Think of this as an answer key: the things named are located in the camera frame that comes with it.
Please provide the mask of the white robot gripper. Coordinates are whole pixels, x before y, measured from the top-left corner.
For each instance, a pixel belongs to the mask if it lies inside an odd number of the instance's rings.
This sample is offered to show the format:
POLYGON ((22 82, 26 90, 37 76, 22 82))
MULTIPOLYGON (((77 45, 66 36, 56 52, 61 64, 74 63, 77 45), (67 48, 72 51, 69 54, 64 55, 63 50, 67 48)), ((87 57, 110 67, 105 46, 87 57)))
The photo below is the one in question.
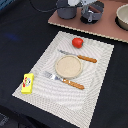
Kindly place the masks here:
POLYGON ((97 0, 68 0, 68 4, 70 6, 83 7, 83 6, 90 5, 96 1, 97 0))

